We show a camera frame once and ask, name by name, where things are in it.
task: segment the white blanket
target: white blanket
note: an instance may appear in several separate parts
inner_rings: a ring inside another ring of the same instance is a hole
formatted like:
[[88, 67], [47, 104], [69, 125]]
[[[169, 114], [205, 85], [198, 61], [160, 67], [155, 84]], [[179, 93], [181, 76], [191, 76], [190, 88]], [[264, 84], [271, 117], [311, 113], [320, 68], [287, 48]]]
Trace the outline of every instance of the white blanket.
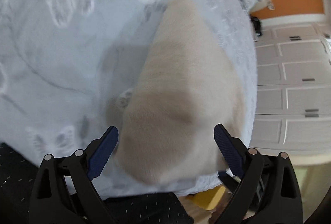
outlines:
[[[169, 0], [0, 0], [0, 140], [39, 165], [121, 128], [116, 100], [136, 85]], [[238, 0], [194, 0], [243, 86], [248, 145], [257, 69], [248, 15]], [[157, 191], [185, 195], [219, 184], [216, 174], [153, 187], [110, 158], [93, 181], [102, 198]]]

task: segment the cabinet handle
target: cabinet handle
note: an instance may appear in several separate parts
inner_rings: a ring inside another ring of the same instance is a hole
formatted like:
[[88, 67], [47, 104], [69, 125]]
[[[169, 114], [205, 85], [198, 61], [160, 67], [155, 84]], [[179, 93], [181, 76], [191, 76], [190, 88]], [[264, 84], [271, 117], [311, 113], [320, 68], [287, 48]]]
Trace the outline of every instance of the cabinet handle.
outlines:
[[291, 41], [299, 41], [299, 40], [302, 40], [300, 36], [298, 35], [294, 35], [294, 36], [290, 36], [290, 40]]
[[306, 114], [305, 118], [318, 118], [319, 115], [318, 114]]
[[302, 79], [303, 82], [306, 82], [306, 81], [315, 81], [315, 79]]
[[305, 111], [306, 112], [319, 112], [319, 109], [318, 108], [315, 108], [315, 109], [306, 109]]

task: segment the yellow object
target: yellow object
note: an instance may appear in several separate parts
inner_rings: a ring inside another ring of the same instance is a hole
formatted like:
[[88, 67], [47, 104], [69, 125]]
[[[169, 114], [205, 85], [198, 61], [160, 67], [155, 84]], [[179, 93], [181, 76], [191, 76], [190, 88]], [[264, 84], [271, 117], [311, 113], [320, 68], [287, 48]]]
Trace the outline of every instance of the yellow object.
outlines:
[[186, 197], [178, 197], [178, 200], [186, 213], [194, 219], [194, 224], [208, 224], [208, 220], [211, 218], [210, 211], [202, 209]]
[[196, 195], [187, 196], [187, 198], [205, 210], [213, 210], [218, 205], [225, 191], [226, 188], [224, 186], [217, 186], [216, 188], [199, 192]]

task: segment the metal screw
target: metal screw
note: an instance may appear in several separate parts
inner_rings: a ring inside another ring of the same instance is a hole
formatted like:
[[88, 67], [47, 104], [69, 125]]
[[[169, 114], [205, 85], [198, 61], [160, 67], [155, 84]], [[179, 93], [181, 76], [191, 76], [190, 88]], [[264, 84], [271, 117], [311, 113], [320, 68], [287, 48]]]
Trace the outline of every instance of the metal screw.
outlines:
[[280, 154], [280, 156], [283, 158], [283, 159], [287, 159], [289, 156], [288, 156], [288, 154], [286, 153], [286, 152], [282, 152], [281, 154]]
[[84, 154], [84, 151], [82, 149], [78, 149], [75, 151], [75, 156], [79, 157], [82, 156]]
[[250, 148], [250, 149], [248, 149], [248, 153], [251, 155], [256, 155], [258, 153], [258, 151], [255, 148]]
[[47, 154], [44, 159], [45, 161], [49, 161], [52, 158], [52, 154]]

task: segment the white baseboard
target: white baseboard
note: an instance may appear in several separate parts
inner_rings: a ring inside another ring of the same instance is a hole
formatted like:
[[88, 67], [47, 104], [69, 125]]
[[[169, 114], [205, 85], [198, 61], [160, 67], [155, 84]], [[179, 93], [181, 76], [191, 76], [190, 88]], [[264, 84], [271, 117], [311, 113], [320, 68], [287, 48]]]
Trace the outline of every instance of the white baseboard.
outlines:
[[327, 17], [325, 14], [299, 14], [264, 19], [261, 22], [263, 27], [298, 23], [324, 23], [327, 22]]

